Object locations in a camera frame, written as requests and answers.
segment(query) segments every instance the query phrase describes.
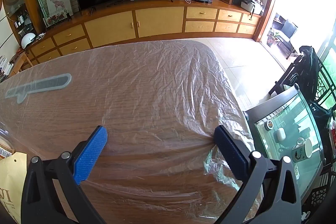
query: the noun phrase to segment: white helmet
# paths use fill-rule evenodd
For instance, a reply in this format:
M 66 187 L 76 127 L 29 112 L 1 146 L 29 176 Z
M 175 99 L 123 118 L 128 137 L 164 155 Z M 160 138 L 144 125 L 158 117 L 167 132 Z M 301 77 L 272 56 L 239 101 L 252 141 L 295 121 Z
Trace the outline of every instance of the white helmet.
M 21 40 L 22 48 L 25 49 L 29 43 L 33 42 L 35 39 L 35 36 L 36 35 L 34 33 L 26 34 Z

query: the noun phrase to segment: potted plant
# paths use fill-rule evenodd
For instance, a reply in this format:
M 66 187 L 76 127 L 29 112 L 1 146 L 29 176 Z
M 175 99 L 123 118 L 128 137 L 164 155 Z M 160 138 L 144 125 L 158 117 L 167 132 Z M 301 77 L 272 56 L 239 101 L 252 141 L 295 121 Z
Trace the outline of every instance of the potted plant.
M 268 38 L 267 38 L 267 45 L 272 46 L 273 44 L 278 43 L 280 33 L 277 32 L 276 29 L 271 28 L 271 30 L 268 33 Z

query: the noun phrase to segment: white cup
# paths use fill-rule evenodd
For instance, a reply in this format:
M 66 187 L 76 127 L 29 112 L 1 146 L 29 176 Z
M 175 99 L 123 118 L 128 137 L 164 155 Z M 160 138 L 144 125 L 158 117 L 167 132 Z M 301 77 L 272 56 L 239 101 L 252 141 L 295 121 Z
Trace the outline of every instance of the white cup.
M 303 161 L 311 157 L 313 146 L 310 139 L 298 138 L 295 147 L 292 149 L 293 162 Z

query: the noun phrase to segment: cabinet door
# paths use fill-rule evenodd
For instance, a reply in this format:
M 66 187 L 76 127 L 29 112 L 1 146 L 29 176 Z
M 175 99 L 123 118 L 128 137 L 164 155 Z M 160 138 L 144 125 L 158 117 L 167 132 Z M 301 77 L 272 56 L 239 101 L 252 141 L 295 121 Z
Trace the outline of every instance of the cabinet door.
M 132 11 L 85 22 L 93 47 L 135 38 Z
M 182 32 L 184 7 L 136 10 L 139 37 Z

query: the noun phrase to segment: blue clamp pad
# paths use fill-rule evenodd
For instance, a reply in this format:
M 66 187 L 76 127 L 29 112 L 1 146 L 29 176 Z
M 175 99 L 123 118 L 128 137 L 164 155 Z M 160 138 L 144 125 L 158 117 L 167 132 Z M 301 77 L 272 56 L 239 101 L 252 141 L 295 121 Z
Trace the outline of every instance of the blue clamp pad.
M 215 129 L 214 142 L 228 163 L 237 180 L 246 181 L 249 178 L 250 150 L 246 145 L 234 139 L 224 126 Z
M 73 163 L 73 178 L 77 185 L 86 180 L 94 167 L 101 151 L 107 143 L 107 131 L 104 127 L 96 128 L 81 154 Z

